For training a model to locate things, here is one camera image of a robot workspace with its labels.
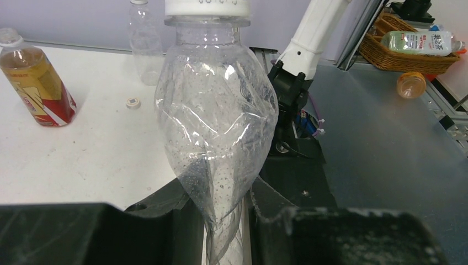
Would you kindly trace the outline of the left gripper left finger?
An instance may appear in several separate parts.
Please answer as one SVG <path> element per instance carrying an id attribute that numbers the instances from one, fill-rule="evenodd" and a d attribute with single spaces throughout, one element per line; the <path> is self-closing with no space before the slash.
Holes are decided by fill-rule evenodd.
<path id="1" fill-rule="evenodd" d="M 1 206 L 2 264 L 200 264 L 203 218 L 174 179 L 120 210 L 106 203 Z"/>

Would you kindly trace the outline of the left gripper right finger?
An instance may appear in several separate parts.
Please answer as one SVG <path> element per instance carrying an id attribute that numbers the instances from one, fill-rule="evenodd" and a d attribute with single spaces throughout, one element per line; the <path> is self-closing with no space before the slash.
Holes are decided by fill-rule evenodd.
<path id="1" fill-rule="evenodd" d="M 388 209 L 299 207 L 258 178 L 248 195 L 253 264 L 447 264 L 429 227 Z"/>

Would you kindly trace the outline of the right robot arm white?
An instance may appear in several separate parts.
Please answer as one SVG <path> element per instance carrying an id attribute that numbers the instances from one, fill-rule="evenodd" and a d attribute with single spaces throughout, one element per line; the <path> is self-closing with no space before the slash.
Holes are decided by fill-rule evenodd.
<path id="1" fill-rule="evenodd" d="M 305 106 L 321 55 L 349 1 L 311 1 L 284 52 L 268 73 L 276 92 L 279 117 L 269 154 L 300 155 L 293 122 Z"/>

